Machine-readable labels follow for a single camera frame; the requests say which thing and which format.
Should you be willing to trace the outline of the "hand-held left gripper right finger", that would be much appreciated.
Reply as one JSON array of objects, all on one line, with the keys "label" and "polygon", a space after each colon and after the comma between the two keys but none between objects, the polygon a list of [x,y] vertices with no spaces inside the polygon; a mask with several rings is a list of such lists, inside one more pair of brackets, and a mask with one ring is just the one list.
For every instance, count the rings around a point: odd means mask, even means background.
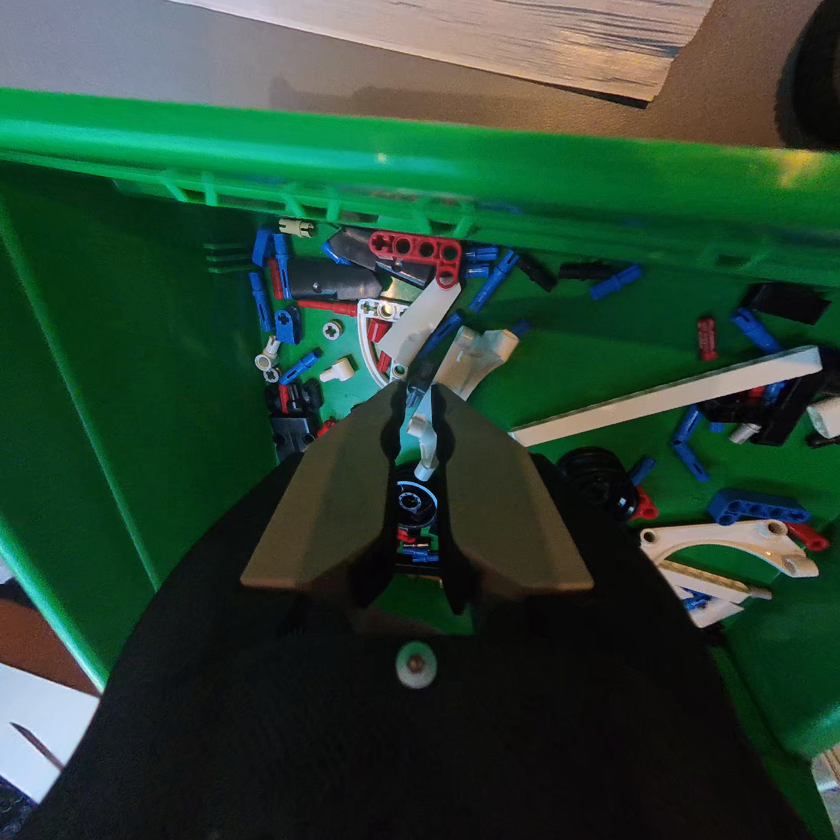
[{"label": "hand-held left gripper right finger", "polygon": [[438,572],[456,614],[482,596],[518,601],[594,588],[527,449],[441,384],[437,436]]}]

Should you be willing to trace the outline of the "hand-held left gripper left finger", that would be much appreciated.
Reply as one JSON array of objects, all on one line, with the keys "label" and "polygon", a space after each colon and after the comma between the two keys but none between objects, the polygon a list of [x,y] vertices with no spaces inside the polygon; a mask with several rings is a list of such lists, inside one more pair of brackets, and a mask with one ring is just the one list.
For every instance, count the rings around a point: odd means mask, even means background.
[{"label": "hand-held left gripper left finger", "polygon": [[392,580],[406,385],[395,381],[310,444],[240,582],[364,608]]}]

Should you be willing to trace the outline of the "green plastic bin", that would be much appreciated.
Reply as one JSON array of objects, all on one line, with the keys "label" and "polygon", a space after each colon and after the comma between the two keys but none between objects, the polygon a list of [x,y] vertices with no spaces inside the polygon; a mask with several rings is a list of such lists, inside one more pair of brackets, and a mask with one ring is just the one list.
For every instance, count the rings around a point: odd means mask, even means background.
[{"label": "green plastic bin", "polygon": [[[434,280],[378,230],[463,249],[409,367],[375,344]],[[806,345],[523,446],[592,591],[456,614],[438,512],[364,608],[240,582],[393,382],[398,467],[430,385],[509,435]],[[630,520],[557,469],[587,446]],[[819,576],[642,551],[726,488],[808,510]],[[3,88],[2,557],[102,692],[21,838],[838,838],[838,153]]]}]

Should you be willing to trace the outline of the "black wheel rim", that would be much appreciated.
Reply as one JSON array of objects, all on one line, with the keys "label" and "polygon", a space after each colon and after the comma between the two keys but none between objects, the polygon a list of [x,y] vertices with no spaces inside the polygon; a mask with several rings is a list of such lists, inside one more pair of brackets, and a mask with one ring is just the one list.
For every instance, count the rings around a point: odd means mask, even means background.
[{"label": "black wheel rim", "polygon": [[417,463],[409,461],[395,469],[396,521],[405,530],[430,526],[438,511],[433,489],[415,476],[416,466]]},{"label": "black wheel rim", "polygon": [[618,522],[634,517],[639,492],[620,458],[611,450],[587,446],[571,450],[555,465],[563,479],[590,505]]}]

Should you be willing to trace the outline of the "long white brick beam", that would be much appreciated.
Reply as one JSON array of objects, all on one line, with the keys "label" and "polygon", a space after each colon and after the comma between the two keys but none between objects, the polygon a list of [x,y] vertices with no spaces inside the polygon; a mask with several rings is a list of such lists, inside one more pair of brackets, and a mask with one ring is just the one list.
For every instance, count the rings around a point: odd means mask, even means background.
[{"label": "long white brick beam", "polygon": [[524,447],[542,445],[822,369],[821,351],[815,345],[806,345],[515,427],[509,436]]}]

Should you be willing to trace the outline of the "white wheel arch panel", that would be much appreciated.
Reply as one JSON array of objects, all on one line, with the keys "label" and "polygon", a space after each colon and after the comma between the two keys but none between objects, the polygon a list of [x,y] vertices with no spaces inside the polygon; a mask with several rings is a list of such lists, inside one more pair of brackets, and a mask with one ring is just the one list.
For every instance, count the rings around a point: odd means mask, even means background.
[{"label": "white wheel arch panel", "polygon": [[816,563],[790,537],[788,525],[775,519],[750,519],[720,525],[705,524],[646,528],[640,547],[655,564],[674,553],[697,546],[722,547],[750,554],[792,579],[819,576]]}]

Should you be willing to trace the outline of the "white curved brick panel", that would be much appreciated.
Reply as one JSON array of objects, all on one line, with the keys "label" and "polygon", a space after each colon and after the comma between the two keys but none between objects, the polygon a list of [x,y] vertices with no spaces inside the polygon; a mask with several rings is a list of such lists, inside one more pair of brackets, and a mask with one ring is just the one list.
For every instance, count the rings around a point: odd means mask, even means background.
[{"label": "white curved brick panel", "polygon": [[460,292],[459,282],[446,289],[436,281],[430,283],[375,344],[376,349],[388,355],[395,364],[406,368],[411,366],[438,324],[454,306]]}]

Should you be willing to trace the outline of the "blue brick beam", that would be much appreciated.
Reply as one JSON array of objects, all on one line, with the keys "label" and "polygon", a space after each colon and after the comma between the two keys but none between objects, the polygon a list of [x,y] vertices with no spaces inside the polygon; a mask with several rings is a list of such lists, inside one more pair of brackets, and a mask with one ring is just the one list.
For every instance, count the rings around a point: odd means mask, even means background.
[{"label": "blue brick beam", "polygon": [[722,526],[744,518],[777,520],[785,523],[807,523],[812,514],[796,499],[752,490],[726,488],[710,500],[707,512]]}]

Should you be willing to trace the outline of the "red angled brick beam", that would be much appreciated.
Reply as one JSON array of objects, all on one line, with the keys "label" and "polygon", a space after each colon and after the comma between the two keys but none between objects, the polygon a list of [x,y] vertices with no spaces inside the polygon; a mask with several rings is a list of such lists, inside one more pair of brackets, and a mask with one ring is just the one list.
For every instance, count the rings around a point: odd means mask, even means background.
[{"label": "red angled brick beam", "polygon": [[455,239],[378,230],[369,247],[377,263],[410,279],[425,284],[435,280],[444,289],[459,281],[463,249]]}]

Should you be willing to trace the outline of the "open instruction booklet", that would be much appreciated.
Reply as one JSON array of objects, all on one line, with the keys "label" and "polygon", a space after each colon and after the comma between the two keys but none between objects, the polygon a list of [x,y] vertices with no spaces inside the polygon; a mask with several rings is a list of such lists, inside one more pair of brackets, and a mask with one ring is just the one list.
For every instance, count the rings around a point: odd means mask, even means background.
[{"label": "open instruction booklet", "polygon": [[182,1],[546,85],[651,102],[712,1]]}]

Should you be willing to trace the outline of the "black rubber tyre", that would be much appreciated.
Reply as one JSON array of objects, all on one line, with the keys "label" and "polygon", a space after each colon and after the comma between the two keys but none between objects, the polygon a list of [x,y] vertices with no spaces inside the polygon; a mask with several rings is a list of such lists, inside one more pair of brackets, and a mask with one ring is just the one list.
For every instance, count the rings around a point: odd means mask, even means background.
[{"label": "black rubber tyre", "polygon": [[783,144],[839,151],[839,2],[820,2],[785,61],[774,104]]}]

